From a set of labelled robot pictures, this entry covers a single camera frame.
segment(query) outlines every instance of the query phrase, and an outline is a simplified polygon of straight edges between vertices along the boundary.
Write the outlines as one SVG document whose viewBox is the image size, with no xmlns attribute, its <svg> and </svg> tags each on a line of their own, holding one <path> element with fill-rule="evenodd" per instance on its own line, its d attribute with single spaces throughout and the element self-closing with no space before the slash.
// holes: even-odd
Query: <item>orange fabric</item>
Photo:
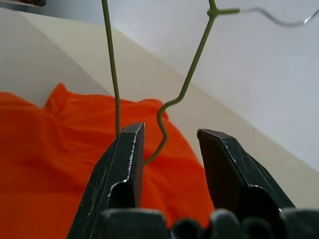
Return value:
<svg viewBox="0 0 319 239">
<path fill-rule="evenodd" d="M 121 126 L 146 123 L 145 158 L 161 140 L 161 103 L 121 101 Z M 164 115 L 169 137 L 144 168 L 142 207 L 208 223 L 213 205 L 204 170 Z M 0 93 L 0 238 L 66 238 L 94 164 L 115 138 L 113 97 L 80 95 L 60 84 L 44 109 Z"/>
</svg>

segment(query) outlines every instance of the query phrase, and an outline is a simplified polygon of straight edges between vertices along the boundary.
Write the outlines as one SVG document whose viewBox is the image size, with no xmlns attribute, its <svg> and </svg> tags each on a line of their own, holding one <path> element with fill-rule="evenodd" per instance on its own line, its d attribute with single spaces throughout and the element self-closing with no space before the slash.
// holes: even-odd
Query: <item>wire hanger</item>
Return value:
<svg viewBox="0 0 319 239">
<path fill-rule="evenodd" d="M 184 98 L 186 91 L 188 89 L 190 80 L 195 72 L 196 66 L 197 66 L 198 61 L 200 59 L 200 56 L 203 52 L 205 43 L 208 39 L 210 30 L 213 26 L 215 19 L 219 15 L 258 12 L 279 26 L 294 27 L 294 26 L 305 25 L 310 20 L 312 20 L 314 17 L 316 17 L 319 13 L 319 9 L 318 9 L 313 15 L 309 16 L 305 20 L 297 21 L 297 22 L 286 22 L 286 21 L 282 21 L 282 20 L 278 19 L 277 17 L 273 16 L 267 10 L 265 10 L 261 7 L 253 7 L 253 8 L 248 8 L 248 9 L 239 9 L 239 8 L 218 9 L 216 6 L 215 0 L 209 0 L 209 5 L 210 5 L 210 8 L 207 12 L 207 15 L 209 16 L 209 20 L 208 20 L 206 29 L 204 31 L 204 34 L 202 36 L 202 39 L 199 43 L 199 47 L 195 53 L 194 59 L 191 63 L 189 71 L 187 73 L 187 76 L 185 78 L 184 84 L 180 90 L 180 93 L 179 93 L 177 98 L 163 104 L 157 113 L 157 121 L 158 121 L 159 128 L 163 134 L 163 138 L 162 138 L 161 142 L 159 143 L 155 152 L 144 162 L 144 165 L 147 165 L 148 163 L 152 162 L 159 155 L 159 153 L 163 149 L 164 145 L 166 144 L 168 135 L 167 135 L 167 130 L 166 130 L 164 123 L 163 123 L 163 120 L 162 120 L 162 115 L 168 107 L 178 104 Z M 115 114 L 116 115 L 116 136 L 117 136 L 120 133 L 120 128 L 121 128 L 120 127 L 120 95 L 119 95 L 119 87 L 118 87 L 118 81 L 117 81 L 117 76 L 116 76 L 115 59 L 114 59 L 114 51 L 113 51 L 113 43 L 112 43 L 112 31 L 111 31 L 110 16 L 109 16 L 107 0 L 102 0 L 102 7 L 103 7 L 104 22 L 105 22 L 105 28 L 106 28 L 107 41 L 108 41 L 112 81 L 113 81 L 113 87 L 114 87 L 115 111 L 116 111 L 116 114 Z"/>
</svg>

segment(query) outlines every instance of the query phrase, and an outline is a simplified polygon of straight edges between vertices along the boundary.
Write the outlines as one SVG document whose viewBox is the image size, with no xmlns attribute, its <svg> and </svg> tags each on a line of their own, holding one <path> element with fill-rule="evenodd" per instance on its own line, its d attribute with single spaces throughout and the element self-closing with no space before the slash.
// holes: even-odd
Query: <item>white wall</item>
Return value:
<svg viewBox="0 0 319 239">
<path fill-rule="evenodd" d="M 300 20 L 316 0 L 224 0 L 263 6 Z M 186 74 L 207 23 L 208 0 L 121 0 L 113 25 Z M 319 170 L 319 17 L 283 29 L 258 14 L 222 16 L 213 26 L 193 81 L 298 158 Z"/>
</svg>

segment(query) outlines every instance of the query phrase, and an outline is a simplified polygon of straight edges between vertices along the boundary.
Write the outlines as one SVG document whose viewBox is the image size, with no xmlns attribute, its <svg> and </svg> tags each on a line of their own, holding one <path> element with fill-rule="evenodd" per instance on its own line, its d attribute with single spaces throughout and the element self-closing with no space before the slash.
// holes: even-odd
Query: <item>orange cloth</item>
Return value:
<svg viewBox="0 0 319 239">
<path fill-rule="evenodd" d="M 145 158 L 161 140 L 157 100 L 121 101 L 121 126 L 146 123 Z M 142 207 L 208 223 L 204 170 L 164 115 L 166 146 L 144 168 Z M 64 239 L 95 163 L 115 138 L 113 97 L 74 94 L 60 84 L 44 109 L 0 93 L 0 238 Z"/>
</svg>

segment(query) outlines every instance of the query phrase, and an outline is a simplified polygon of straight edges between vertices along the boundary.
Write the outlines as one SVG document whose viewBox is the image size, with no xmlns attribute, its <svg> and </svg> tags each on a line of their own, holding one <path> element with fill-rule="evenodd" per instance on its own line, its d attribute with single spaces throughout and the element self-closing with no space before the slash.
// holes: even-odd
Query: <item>orange shirt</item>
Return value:
<svg viewBox="0 0 319 239">
<path fill-rule="evenodd" d="M 162 135 L 157 100 L 121 100 L 121 127 L 145 122 L 145 159 Z M 204 170 L 164 115 L 168 141 L 144 167 L 142 208 L 163 212 L 170 227 L 213 211 Z M 80 95 L 59 84 L 41 109 L 0 93 L 0 238 L 64 239 L 95 163 L 115 138 L 113 97 Z"/>
</svg>

